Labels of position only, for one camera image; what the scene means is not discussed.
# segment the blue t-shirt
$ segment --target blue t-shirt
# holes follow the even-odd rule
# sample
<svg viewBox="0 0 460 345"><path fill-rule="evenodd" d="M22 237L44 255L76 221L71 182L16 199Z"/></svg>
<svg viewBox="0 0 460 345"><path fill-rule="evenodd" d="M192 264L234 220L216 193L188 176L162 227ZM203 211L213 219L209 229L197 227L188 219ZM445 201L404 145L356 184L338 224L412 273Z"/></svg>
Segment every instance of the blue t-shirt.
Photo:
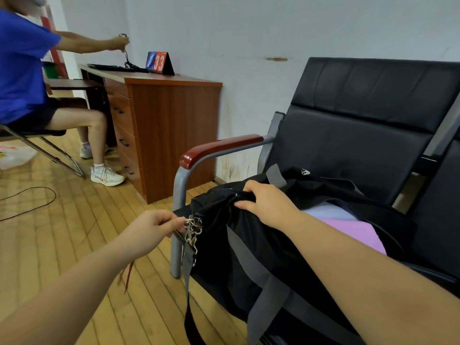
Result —
<svg viewBox="0 0 460 345"><path fill-rule="evenodd" d="M6 125L46 101L41 59L61 36L0 10L0 123Z"/></svg>

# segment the black backpack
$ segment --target black backpack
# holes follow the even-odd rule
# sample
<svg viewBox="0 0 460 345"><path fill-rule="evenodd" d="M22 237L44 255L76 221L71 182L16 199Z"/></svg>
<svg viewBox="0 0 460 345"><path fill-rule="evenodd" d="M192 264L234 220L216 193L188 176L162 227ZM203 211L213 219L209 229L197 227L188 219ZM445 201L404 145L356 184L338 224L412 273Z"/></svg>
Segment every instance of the black backpack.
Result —
<svg viewBox="0 0 460 345"><path fill-rule="evenodd" d="M275 165L250 179L277 185L299 209L330 202L373 225L387 255L404 260L416 225L394 208L360 194L353 183L315 178L306 170ZM189 221L183 270L188 296L192 276L229 313L247 322L248 343L263 334L288 344L364 344L295 245L233 203L254 201L247 180L217 186L175 213ZM185 330L204 345L190 305Z"/></svg>

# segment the purple fabric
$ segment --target purple fabric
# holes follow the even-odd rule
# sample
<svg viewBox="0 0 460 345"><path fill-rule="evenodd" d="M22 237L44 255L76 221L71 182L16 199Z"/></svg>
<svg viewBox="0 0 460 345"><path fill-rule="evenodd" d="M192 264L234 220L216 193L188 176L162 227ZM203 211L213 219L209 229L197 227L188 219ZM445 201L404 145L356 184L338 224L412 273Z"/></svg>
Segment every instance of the purple fabric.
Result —
<svg viewBox="0 0 460 345"><path fill-rule="evenodd" d="M371 224L353 220L318 219L386 255L385 248Z"/></svg>

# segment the wooden floor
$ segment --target wooden floor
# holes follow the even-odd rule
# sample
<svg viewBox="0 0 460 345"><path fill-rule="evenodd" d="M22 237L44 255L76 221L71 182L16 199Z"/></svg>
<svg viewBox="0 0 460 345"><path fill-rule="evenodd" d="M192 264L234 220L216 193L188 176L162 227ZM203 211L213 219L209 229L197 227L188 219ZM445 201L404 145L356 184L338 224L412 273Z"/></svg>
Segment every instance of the wooden floor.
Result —
<svg viewBox="0 0 460 345"><path fill-rule="evenodd" d="M78 157L75 130L50 140ZM120 170L116 150L108 164ZM88 174L91 161L81 165ZM85 255L116 237L144 210L172 205L169 198L147 206L130 184L115 188L94 184L40 154L24 166L1 173L0 198L33 186L48 186L58 196L48 206L0 222L0 321ZM188 191L187 201L213 186L209 183ZM52 198L49 190L25 191L0 202L0 219ZM151 254L136 261L126 295L123 286L112 284L78 344L188 344L183 326L184 282L169 273L170 246L169 239L164 239ZM191 281L190 290L195 321L207 344L246 343L243 322L228 315L196 282Z"/></svg>

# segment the white sneaker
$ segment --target white sneaker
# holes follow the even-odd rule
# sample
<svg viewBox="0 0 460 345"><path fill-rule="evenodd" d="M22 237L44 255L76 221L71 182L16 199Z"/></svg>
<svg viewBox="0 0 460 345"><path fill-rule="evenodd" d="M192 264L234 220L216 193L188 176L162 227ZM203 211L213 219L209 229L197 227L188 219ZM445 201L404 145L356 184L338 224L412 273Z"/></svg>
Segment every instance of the white sneaker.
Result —
<svg viewBox="0 0 460 345"><path fill-rule="evenodd" d="M91 167L91 181L105 186L117 186L125 181L125 177L108 167L100 169Z"/></svg>
<svg viewBox="0 0 460 345"><path fill-rule="evenodd" d="M109 147L106 145L104 152L107 153ZM85 148L84 146L80 149L80 157L85 160L92 159L92 150L91 148Z"/></svg>

